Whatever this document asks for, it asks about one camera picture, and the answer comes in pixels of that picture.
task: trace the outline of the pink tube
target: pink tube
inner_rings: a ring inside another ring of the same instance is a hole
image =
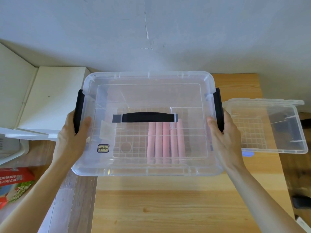
[[[177,149],[177,132],[176,132],[176,123],[171,123],[172,127],[169,131],[171,138],[171,154],[172,154],[172,163],[177,163],[178,159],[178,149]]]
[[[178,119],[177,122],[177,144],[178,144],[178,156],[185,157],[186,156],[185,139],[184,139],[183,122],[181,119]]]
[[[163,163],[169,162],[169,123],[163,123]]]
[[[162,123],[155,123],[155,159],[159,163],[162,158]]]
[[[147,163],[152,163],[152,158],[154,157],[155,134],[156,134],[156,123],[149,123],[148,144],[147,144]]]

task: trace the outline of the plastic compartment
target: plastic compartment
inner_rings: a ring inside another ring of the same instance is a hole
[[[83,86],[81,120],[91,116],[93,122],[72,170],[82,176],[220,174],[206,124],[206,117],[216,117],[215,91],[213,77],[204,71],[90,74]],[[171,133],[165,135],[177,136],[182,129],[185,156],[172,157],[170,149],[167,158],[147,159],[149,123],[112,123],[114,114],[132,112],[177,113],[183,128],[171,122]]]
[[[307,153],[296,109],[301,100],[234,98],[223,103],[241,132],[242,150]]]

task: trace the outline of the hand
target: hand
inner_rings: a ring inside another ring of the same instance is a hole
[[[245,168],[241,150],[240,131],[233,123],[230,114],[225,110],[224,121],[225,128],[223,133],[221,133],[217,122],[212,117],[207,118],[207,124],[212,134],[213,149],[226,171]]]
[[[80,124],[79,132],[76,134],[73,125],[73,115],[75,111],[68,113],[65,125],[58,133],[52,164],[65,165],[70,169],[82,155],[91,117],[86,117]]]

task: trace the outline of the black carrying handle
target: black carrying handle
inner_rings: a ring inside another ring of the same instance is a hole
[[[78,133],[79,128],[80,128],[83,103],[84,103],[84,94],[83,94],[83,90],[80,89],[78,92],[75,113],[73,115],[73,126],[75,127],[76,134]]]
[[[225,128],[225,120],[224,120],[224,110],[222,108],[221,97],[220,97],[220,89],[216,88],[214,92],[214,104],[215,104],[215,111],[216,111],[216,120],[218,129],[223,132]]]
[[[178,115],[159,112],[136,112],[128,114],[114,114],[113,123],[147,123],[147,122],[178,122]]]

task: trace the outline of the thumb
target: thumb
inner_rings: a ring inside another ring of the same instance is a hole
[[[207,124],[209,128],[211,129],[212,135],[217,136],[217,137],[220,137],[222,135],[221,131],[219,130],[217,126],[217,122],[215,121],[213,117],[207,118]]]
[[[86,117],[80,124],[79,132],[77,135],[87,137],[87,132],[89,131],[92,119],[90,116]]]

